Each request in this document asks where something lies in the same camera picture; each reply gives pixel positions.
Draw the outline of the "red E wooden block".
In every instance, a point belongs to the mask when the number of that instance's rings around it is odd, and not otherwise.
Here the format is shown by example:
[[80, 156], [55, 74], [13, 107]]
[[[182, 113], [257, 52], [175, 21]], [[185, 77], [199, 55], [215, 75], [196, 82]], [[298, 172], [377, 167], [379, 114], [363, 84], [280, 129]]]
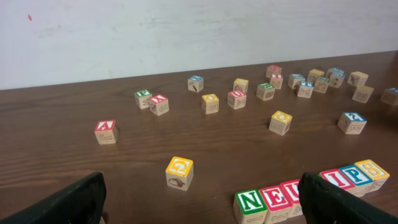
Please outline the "red E wooden block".
[[293, 207], [282, 191], [281, 186], [274, 185], [259, 189], [262, 199], [267, 206], [264, 224], [273, 224], [286, 221]]

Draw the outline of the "blue P wooden block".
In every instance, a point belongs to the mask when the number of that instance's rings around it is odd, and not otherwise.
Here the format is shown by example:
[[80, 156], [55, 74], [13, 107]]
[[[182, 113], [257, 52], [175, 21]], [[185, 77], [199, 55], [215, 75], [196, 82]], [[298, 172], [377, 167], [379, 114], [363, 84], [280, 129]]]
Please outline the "blue P wooden block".
[[373, 184], [372, 178], [365, 174], [358, 166], [349, 165], [339, 168], [342, 174], [351, 181], [352, 187], [347, 188], [346, 191], [357, 196], [364, 196]]

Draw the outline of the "yellow S wooden block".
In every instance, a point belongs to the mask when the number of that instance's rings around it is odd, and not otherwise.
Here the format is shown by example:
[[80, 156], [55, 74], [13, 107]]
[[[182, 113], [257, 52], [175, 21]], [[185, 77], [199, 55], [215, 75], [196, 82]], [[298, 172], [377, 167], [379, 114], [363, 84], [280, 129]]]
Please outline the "yellow S wooden block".
[[368, 193], [379, 190], [390, 177], [387, 171], [370, 159], [358, 161], [354, 164], [373, 180]]

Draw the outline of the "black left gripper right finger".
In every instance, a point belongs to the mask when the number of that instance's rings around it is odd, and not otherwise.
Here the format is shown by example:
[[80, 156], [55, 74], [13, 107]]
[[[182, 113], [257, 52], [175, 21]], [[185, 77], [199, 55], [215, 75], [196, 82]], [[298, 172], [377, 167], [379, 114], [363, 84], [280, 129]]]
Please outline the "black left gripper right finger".
[[303, 173], [298, 192], [308, 224], [397, 224], [397, 217], [311, 172]]

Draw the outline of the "green N wooden block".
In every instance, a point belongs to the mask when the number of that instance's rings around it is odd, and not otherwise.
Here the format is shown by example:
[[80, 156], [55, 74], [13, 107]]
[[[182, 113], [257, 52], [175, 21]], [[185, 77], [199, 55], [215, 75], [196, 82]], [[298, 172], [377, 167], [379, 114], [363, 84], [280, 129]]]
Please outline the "green N wooden block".
[[233, 211], [239, 224], [262, 224], [267, 215], [267, 206], [257, 189], [236, 192]]

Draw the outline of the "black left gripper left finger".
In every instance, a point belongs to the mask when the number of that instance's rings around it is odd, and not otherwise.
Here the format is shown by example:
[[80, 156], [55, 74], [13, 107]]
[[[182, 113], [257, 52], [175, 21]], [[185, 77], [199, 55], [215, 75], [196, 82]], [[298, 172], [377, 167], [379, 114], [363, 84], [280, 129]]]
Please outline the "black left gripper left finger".
[[99, 224], [105, 200], [103, 174], [94, 172], [1, 220], [1, 224]]

